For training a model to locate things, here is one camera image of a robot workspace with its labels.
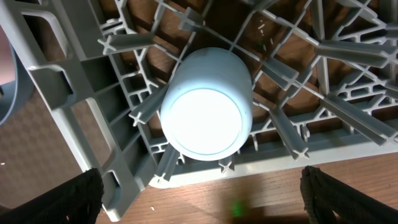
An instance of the gray bowl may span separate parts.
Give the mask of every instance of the gray bowl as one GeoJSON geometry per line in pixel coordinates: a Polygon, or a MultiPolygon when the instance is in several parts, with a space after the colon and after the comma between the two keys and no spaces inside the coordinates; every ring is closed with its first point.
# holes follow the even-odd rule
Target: gray bowl
{"type": "Polygon", "coordinates": [[[2,97],[0,98],[0,126],[25,105],[34,89],[33,82],[18,55],[11,45],[10,48],[14,59],[16,77],[14,81],[0,85],[0,91],[2,92],[2,97]]]}

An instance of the wooden floor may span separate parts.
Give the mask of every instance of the wooden floor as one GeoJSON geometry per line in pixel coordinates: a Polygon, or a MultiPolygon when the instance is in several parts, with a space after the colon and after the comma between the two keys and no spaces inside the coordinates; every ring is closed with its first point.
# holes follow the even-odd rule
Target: wooden floor
{"type": "MultiPolygon", "coordinates": [[[[398,209],[398,153],[332,162],[319,167],[398,209]]],[[[296,223],[287,221],[306,218],[299,187],[301,170],[282,170],[175,189],[148,187],[131,205],[121,223],[296,223]],[[257,222],[234,219],[237,203],[246,208],[240,219],[255,217],[257,222]]],[[[110,223],[110,220],[101,212],[97,223],[110,223]]]]}
{"type": "MultiPolygon", "coordinates": [[[[113,15],[115,8],[110,4],[114,0],[101,0],[101,2],[109,18],[118,16],[118,14],[113,15]]],[[[182,11],[187,6],[201,11],[206,1],[174,0],[173,2],[178,3],[182,11]]],[[[236,32],[235,28],[240,27],[239,22],[242,22],[244,16],[240,16],[238,13],[229,13],[229,17],[225,17],[224,21],[221,21],[220,19],[222,18],[217,17],[222,16],[217,11],[217,5],[229,6],[231,10],[238,8],[239,13],[247,12],[244,6],[234,7],[234,4],[230,4],[230,2],[232,0],[215,1],[216,6],[209,12],[208,22],[213,29],[228,38],[233,38],[236,32]],[[222,24],[228,22],[234,25],[222,26],[222,24]]],[[[150,29],[156,5],[157,3],[153,0],[129,0],[129,10],[134,16],[133,19],[138,31],[145,32],[145,30],[150,29]]],[[[281,7],[281,9],[284,11],[296,10],[296,8],[287,9],[285,7],[281,7]]],[[[184,31],[173,29],[173,27],[177,27],[179,22],[178,20],[175,21],[173,16],[171,13],[170,16],[165,17],[160,31],[156,34],[158,41],[171,43],[170,49],[178,52],[183,46],[183,41],[187,40],[188,35],[184,31]]],[[[265,18],[258,16],[257,14],[254,16],[253,24],[249,24],[249,28],[243,34],[239,44],[252,50],[258,56],[266,57],[265,53],[261,52],[261,49],[258,49],[256,44],[259,40],[268,43],[271,37],[276,38],[270,34],[274,32],[280,33],[280,31],[277,31],[277,27],[272,27],[270,22],[267,27],[274,31],[266,32],[263,37],[257,27],[263,23],[262,21],[264,23],[267,21],[265,18]]],[[[332,18],[331,21],[336,22],[338,16],[332,14],[330,17],[332,18]]],[[[195,43],[194,46],[196,48],[214,44],[211,37],[203,37],[202,39],[207,42],[195,43]]],[[[300,42],[302,41],[293,36],[287,43],[287,48],[278,52],[280,59],[292,62],[291,65],[289,64],[290,66],[295,64],[305,65],[311,59],[313,49],[308,51],[307,47],[299,44],[300,42]],[[299,63],[291,59],[293,54],[300,56],[301,61],[299,63]]],[[[51,52],[46,57],[58,57],[57,52],[54,50],[43,49],[43,51],[51,52]]],[[[153,66],[151,67],[152,72],[158,78],[163,78],[167,81],[173,63],[159,55],[160,53],[156,52],[155,48],[152,48],[152,51],[148,53],[147,59],[153,66]]],[[[129,58],[128,54],[124,55],[124,59],[128,62],[131,59],[131,63],[127,64],[134,65],[135,59],[129,58]]],[[[257,69],[257,66],[251,66],[250,61],[245,60],[245,58],[243,60],[253,71],[257,69]]],[[[330,82],[335,85],[347,72],[344,72],[344,67],[340,64],[330,63],[329,66],[331,74],[337,73],[336,76],[331,76],[330,79],[330,82]]],[[[269,80],[259,80],[259,86],[256,88],[258,92],[256,93],[268,100],[277,100],[280,90],[277,89],[276,85],[270,86],[270,83],[269,80]]],[[[315,88],[318,86],[316,77],[310,79],[309,83],[315,88]]],[[[287,109],[285,112],[289,116],[295,113],[307,113],[307,110],[314,110],[318,104],[319,102],[308,98],[307,95],[300,95],[288,103],[290,108],[285,108],[287,109]]],[[[87,113],[87,111],[90,111],[89,108],[86,105],[80,105],[75,109],[78,117],[85,122],[81,124],[86,127],[84,130],[89,129],[88,139],[94,139],[90,143],[95,143],[92,148],[97,149],[95,152],[96,156],[101,155],[98,159],[101,162],[105,161],[109,156],[109,151],[107,151],[106,144],[99,141],[103,137],[98,128],[92,125],[95,121],[87,113]]],[[[257,112],[254,114],[255,121],[264,120],[266,113],[264,111],[257,112]]],[[[154,122],[151,127],[156,131],[160,126],[154,122]]],[[[0,161],[5,162],[5,165],[0,167],[0,204],[3,203],[11,208],[37,197],[80,173],[73,155],[37,92],[33,94],[25,108],[0,128],[0,161]]],[[[398,153],[333,162],[319,165],[319,167],[327,174],[349,184],[370,197],[398,209],[398,153]]],[[[282,170],[248,177],[206,182],[176,189],[148,187],[131,205],[120,223],[252,223],[249,221],[245,222],[245,220],[251,220],[250,218],[252,217],[256,217],[256,220],[265,220],[260,223],[277,223],[276,219],[279,219],[280,222],[281,220],[305,219],[306,213],[303,210],[299,189],[301,170],[302,168],[282,170]],[[237,204],[246,208],[243,212],[243,217],[241,217],[243,221],[234,218],[236,213],[234,208],[237,204]]],[[[97,223],[110,223],[110,220],[105,213],[101,212],[97,223]]]]}

